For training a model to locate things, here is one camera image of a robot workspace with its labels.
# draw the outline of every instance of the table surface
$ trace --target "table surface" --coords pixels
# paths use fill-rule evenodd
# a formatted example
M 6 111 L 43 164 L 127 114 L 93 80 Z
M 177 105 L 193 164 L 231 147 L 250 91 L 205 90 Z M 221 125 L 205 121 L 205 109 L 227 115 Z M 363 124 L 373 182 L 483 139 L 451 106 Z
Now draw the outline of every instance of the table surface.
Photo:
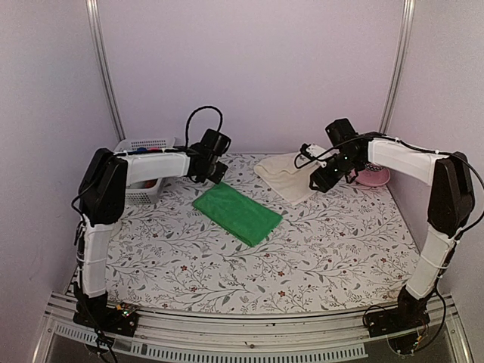
M 165 180 L 156 205 L 128 205 L 107 261 L 111 299 L 231 314 L 321 312 L 396 299 L 418 251 L 386 187 L 348 185 L 292 207 L 254 172 L 265 155 L 229 155 L 224 182 L 280 213 L 248 247 L 192 207 L 212 184 Z

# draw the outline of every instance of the floral tablecloth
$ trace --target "floral tablecloth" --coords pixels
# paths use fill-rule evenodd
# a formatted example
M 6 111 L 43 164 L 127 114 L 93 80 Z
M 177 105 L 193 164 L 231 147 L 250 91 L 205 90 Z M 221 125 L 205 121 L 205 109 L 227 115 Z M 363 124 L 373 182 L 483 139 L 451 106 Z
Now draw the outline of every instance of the floral tablecloth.
M 110 298 L 236 314 L 320 312 L 396 299 L 418 259 L 387 188 L 348 185 L 292 207 L 254 172 L 264 155 L 229 155 L 225 183 L 283 216 L 248 247 L 192 207 L 212 187 L 165 180 L 156 205 L 128 205 L 107 262 Z

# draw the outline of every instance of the folded green towel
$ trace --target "folded green towel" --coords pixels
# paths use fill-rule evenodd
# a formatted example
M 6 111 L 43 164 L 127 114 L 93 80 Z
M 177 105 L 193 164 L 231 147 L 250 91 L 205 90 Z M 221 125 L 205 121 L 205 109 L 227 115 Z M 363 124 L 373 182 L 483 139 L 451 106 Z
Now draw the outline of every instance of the folded green towel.
M 276 212 L 224 183 L 206 191 L 193 206 L 251 247 L 266 238 L 282 220 Z

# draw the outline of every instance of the vent grille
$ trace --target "vent grille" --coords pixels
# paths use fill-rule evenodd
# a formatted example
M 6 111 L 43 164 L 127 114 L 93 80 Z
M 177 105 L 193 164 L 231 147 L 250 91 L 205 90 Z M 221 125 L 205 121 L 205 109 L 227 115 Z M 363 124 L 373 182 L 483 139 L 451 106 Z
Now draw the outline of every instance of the vent grille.
M 73 327 L 58 322 L 55 332 L 62 337 L 70 338 L 84 344 L 95 345 L 96 334 L 82 327 Z M 237 354 L 196 352 L 132 342 L 129 354 L 169 363 L 316 363 L 351 361 L 353 359 L 368 357 L 363 344 L 353 344 L 351 346 L 322 349 L 313 352 Z

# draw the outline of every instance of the robotic arm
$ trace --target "robotic arm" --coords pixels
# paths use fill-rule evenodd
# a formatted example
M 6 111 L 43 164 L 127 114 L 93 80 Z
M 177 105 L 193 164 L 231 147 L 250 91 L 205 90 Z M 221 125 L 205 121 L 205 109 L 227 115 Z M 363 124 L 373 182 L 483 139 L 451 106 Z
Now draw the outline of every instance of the robotic arm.
M 475 204 L 470 171 L 462 163 L 467 158 L 459 152 L 451 156 L 424 154 L 424 149 L 404 146 L 398 139 L 376 132 L 358 135 L 348 119 L 334 121 L 326 131 L 338 153 L 321 159 L 325 150 L 317 145 L 304 144 L 300 150 L 320 164 L 311 175 L 311 189 L 325 193 L 343 176 L 352 182 L 366 163 L 403 172 L 432 187 L 427 240 L 414 274 L 400 291 L 398 307 L 365 316 L 371 337 L 428 324 L 427 301 L 450 263 Z
M 126 186 L 145 180 L 187 176 L 196 183 L 218 184 L 227 166 L 218 161 L 231 140 L 208 129 L 199 143 L 171 150 L 114 154 L 96 151 L 79 187 L 82 221 L 76 233 L 79 276 L 74 322 L 132 336 L 138 317 L 129 309 L 107 307 L 105 271 L 109 240 L 124 211 Z

